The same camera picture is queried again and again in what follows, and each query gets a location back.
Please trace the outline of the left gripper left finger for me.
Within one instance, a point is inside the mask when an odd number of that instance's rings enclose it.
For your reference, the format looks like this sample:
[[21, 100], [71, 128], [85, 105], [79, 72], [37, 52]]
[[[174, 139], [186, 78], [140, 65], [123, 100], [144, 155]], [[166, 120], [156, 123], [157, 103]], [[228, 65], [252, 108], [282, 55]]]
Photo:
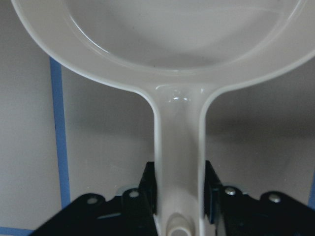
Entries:
[[33, 236], [156, 236], [157, 184], [154, 162], [140, 183], [106, 200], [84, 194], [37, 228]]

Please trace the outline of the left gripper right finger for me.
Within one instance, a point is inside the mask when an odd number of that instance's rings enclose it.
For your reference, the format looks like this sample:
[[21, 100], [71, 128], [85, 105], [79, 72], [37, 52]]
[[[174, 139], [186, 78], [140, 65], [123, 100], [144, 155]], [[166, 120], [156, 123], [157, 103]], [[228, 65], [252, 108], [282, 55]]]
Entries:
[[217, 236], [313, 236], [315, 211], [287, 194], [263, 193], [254, 199], [223, 185], [205, 162], [204, 213]]

